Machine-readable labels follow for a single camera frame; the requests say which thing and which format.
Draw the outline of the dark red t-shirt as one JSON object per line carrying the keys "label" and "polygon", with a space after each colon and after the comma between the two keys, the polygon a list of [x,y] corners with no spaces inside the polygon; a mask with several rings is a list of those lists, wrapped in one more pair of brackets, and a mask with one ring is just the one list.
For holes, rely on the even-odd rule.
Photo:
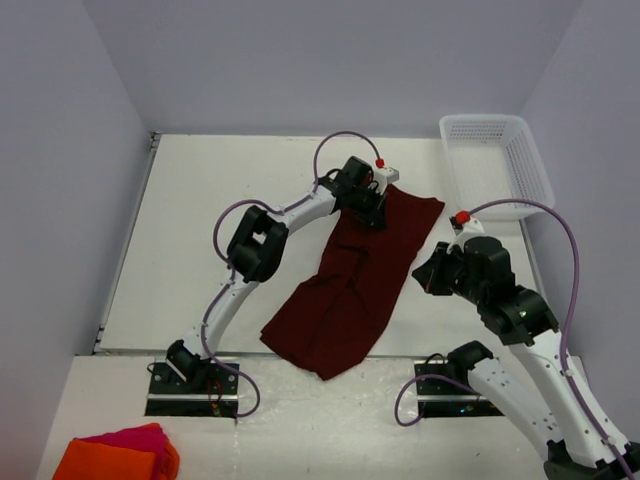
{"label": "dark red t-shirt", "polygon": [[261,331],[294,366],[330,380],[361,363],[385,331],[409,269],[445,207],[390,186],[381,230],[341,213],[317,273]]}

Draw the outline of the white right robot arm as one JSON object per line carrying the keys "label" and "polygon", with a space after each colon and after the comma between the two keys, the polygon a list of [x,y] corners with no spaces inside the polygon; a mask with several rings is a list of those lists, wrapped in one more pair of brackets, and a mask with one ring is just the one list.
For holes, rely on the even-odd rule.
{"label": "white right robot arm", "polygon": [[636,479],[639,445],[613,425],[563,347],[544,298],[517,283],[509,252],[489,236],[440,242],[412,273],[426,293],[473,304],[531,377],[538,395],[513,379],[478,341],[446,356],[442,381],[490,400],[537,449],[549,479]]}

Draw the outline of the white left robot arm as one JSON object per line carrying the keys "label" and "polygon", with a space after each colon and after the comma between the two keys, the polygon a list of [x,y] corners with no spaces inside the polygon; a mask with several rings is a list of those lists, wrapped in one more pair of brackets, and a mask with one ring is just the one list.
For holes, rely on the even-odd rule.
{"label": "white left robot arm", "polygon": [[381,159],[372,166],[352,156],[342,168],[316,177],[309,192],[288,206],[246,199],[227,207],[214,224],[212,240],[228,276],[200,323],[168,347],[166,363],[174,383],[187,393],[206,385],[204,363],[213,359],[246,298],[276,273],[290,236],[341,210],[351,211],[367,227],[384,228],[386,190],[398,180],[399,171]]}

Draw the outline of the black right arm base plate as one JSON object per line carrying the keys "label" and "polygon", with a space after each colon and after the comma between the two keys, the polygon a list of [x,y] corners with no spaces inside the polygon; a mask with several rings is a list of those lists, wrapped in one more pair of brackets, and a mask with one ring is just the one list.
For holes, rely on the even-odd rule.
{"label": "black right arm base plate", "polygon": [[[414,363],[416,376],[441,375],[455,378],[446,360],[441,356],[429,358],[429,361]],[[482,396],[472,395],[466,390],[441,379],[428,378],[416,383],[417,404],[422,418],[474,418],[500,417],[502,412]]]}

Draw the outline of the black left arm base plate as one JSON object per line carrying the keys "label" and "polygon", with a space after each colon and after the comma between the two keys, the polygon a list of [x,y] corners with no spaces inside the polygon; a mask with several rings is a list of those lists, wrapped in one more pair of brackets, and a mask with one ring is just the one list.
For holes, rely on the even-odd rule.
{"label": "black left arm base plate", "polygon": [[190,382],[166,363],[147,366],[150,373],[145,415],[148,417],[235,418],[238,377],[215,363],[205,363]]}

